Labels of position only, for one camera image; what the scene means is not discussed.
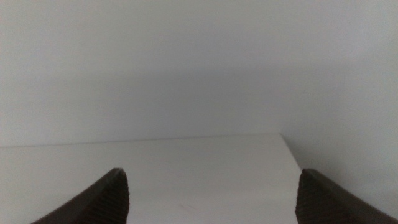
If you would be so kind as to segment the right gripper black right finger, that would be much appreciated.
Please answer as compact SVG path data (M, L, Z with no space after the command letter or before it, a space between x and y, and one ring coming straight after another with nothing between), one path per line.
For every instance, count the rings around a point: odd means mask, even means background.
M397 224L315 169L300 175L295 214L299 224Z

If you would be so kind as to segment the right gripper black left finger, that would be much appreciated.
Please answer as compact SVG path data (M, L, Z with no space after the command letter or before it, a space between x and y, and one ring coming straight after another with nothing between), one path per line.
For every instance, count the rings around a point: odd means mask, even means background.
M129 187L122 168L113 168L94 184L33 224L125 224Z

